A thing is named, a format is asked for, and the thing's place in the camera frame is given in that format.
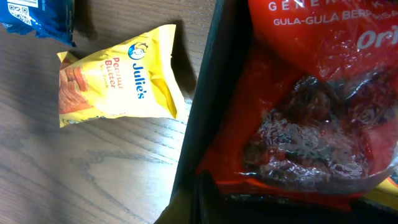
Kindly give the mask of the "long blue snack bar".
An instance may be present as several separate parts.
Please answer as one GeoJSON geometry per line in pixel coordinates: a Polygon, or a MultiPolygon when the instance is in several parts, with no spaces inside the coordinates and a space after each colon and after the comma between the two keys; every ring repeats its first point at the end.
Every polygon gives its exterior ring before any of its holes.
{"type": "Polygon", "coordinates": [[[1,0],[1,24],[9,33],[52,38],[72,47],[74,0],[1,0]]]}

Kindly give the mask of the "yellow Hacks candy bag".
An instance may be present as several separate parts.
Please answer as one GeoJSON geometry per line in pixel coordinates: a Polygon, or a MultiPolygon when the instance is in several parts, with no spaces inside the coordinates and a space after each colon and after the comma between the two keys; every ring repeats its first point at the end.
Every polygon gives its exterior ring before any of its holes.
{"type": "Polygon", "coordinates": [[[388,177],[364,198],[397,211],[397,174],[388,177]]]}

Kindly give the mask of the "red Hacks candy bag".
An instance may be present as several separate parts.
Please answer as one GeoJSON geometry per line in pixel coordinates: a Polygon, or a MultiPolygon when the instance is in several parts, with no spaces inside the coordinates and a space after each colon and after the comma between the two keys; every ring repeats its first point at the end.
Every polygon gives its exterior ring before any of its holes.
{"type": "Polygon", "coordinates": [[[397,2],[248,6],[254,41],[198,171],[347,210],[397,173],[397,2]]]}

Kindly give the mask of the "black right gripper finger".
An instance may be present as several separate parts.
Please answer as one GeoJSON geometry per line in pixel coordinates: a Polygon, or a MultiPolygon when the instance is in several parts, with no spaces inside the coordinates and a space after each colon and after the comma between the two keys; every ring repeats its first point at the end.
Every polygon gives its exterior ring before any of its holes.
{"type": "Polygon", "coordinates": [[[208,170],[201,172],[195,179],[191,223],[227,223],[225,200],[208,170]]]}

